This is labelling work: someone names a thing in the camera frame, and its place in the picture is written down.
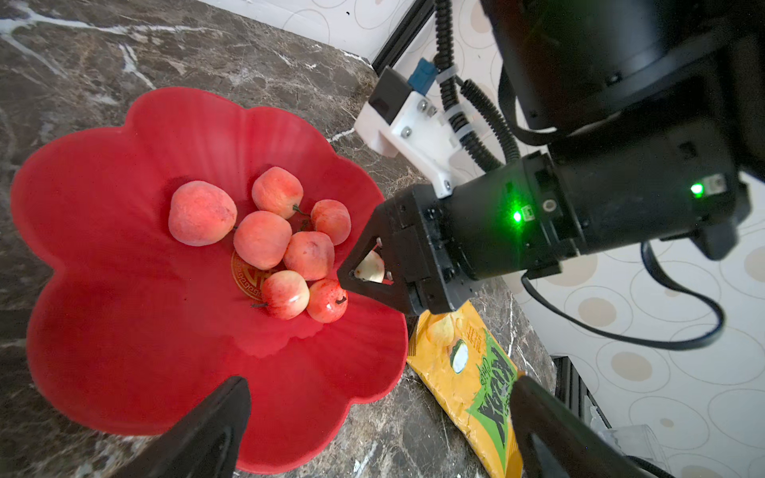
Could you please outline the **pink peach small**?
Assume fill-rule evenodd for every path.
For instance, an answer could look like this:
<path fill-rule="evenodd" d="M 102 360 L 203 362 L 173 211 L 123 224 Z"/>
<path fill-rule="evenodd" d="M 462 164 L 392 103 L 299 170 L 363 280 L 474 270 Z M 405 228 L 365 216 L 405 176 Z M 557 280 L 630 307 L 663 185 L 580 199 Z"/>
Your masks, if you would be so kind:
<path fill-rule="evenodd" d="M 366 282 L 382 284 L 386 277 L 386 266 L 381 255 L 374 250 L 370 251 L 355 268 L 354 276 Z"/>

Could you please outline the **yellow snack bag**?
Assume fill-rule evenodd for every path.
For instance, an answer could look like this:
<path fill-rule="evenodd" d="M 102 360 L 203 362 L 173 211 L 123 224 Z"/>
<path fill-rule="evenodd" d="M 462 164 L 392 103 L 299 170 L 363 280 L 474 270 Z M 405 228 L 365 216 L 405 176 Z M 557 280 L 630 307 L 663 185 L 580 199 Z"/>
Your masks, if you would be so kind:
<path fill-rule="evenodd" d="M 512 427 L 510 396 L 523 372 L 476 308 L 424 312 L 408 364 L 467 438 L 491 477 L 520 477 L 523 461 Z"/>

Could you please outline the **red flower-shaped fruit bowl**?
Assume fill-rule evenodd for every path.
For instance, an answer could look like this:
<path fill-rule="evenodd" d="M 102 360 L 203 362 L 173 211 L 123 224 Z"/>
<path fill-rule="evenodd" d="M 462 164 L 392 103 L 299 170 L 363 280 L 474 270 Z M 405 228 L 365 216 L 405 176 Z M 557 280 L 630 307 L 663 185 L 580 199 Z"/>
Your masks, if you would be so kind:
<path fill-rule="evenodd" d="M 145 94 L 121 127 L 71 133 L 25 161 L 12 219 L 54 271 L 31 315 L 28 364 L 54 408 L 107 433 L 162 434 L 241 376 L 252 411 L 237 465 L 276 474 L 319 454 L 353 404 L 396 387 L 408 354 L 402 314 L 352 295 L 332 324 L 276 320 L 245 293 L 230 239 L 190 247 L 169 233 L 181 185 L 214 184 L 245 215 L 270 167 L 298 177 L 305 207 L 344 203 L 352 239 L 384 199 L 304 119 L 187 88 Z"/>

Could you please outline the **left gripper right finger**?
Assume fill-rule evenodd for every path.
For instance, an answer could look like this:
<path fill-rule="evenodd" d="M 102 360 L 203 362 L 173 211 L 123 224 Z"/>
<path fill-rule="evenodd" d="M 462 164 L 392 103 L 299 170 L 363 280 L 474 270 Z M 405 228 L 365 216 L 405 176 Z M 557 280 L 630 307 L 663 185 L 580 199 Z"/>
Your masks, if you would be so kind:
<path fill-rule="evenodd" d="M 512 426 L 528 477 L 655 477 L 657 468 L 601 440 L 529 376 L 510 394 Z"/>

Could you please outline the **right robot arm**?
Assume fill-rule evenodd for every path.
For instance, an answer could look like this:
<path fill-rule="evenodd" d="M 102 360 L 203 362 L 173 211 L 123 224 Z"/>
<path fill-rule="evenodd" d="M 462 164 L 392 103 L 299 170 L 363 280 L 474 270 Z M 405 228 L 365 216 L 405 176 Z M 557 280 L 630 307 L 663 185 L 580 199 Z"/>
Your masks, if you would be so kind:
<path fill-rule="evenodd" d="M 533 281 L 566 260 L 690 240 L 709 260 L 764 175 L 760 1 L 485 1 L 502 59 L 495 102 L 458 78 L 452 5 L 434 57 L 382 72 L 356 122 L 425 177 L 379 205 L 341 286 L 406 316 L 450 313 L 486 279 Z"/>

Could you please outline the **pink peach bottom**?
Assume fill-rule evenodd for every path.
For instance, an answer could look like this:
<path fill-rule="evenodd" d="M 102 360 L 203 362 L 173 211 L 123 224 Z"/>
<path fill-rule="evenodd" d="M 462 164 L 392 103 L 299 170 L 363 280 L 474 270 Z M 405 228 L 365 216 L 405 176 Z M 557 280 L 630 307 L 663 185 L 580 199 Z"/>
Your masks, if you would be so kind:
<path fill-rule="evenodd" d="M 299 273 L 291 270 L 270 276 L 263 283 L 261 291 L 267 313 L 282 321 L 292 320 L 302 314 L 310 299 L 307 282 Z"/>

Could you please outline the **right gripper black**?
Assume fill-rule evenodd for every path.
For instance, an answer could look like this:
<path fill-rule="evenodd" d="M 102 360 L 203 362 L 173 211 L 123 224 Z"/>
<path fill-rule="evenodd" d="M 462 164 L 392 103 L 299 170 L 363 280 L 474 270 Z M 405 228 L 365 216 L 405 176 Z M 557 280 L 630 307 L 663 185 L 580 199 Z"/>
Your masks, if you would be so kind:
<path fill-rule="evenodd" d="M 481 282 L 544 277 L 582 252 L 561 167 L 534 153 L 438 199 L 414 186 L 376 208 L 338 270 L 341 286 L 402 314 L 461 307 Z"/>

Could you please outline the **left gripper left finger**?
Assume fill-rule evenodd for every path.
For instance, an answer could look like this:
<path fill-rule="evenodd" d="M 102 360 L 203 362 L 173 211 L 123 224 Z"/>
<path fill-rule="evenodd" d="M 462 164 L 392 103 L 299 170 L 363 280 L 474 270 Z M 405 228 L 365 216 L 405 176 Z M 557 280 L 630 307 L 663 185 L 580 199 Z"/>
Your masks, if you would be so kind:
<path fill-rule="evenodd" d="M 231 477 L 250 412 L 247 380 L 233 376 L 115 476 Z"/>

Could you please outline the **pink peach top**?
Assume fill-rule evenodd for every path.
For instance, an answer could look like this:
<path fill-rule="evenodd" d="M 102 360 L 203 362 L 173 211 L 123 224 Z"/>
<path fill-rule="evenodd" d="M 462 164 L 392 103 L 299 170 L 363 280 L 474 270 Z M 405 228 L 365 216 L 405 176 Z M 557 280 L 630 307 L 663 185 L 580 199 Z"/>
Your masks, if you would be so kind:
<path fill-rule="evenodd" d="M 217 243 L 233 230 L 236 219 L 233 199 L 211 183 L 185 183 L 171 197 L 169 233 L 182 244 L 201 247 Z"/>

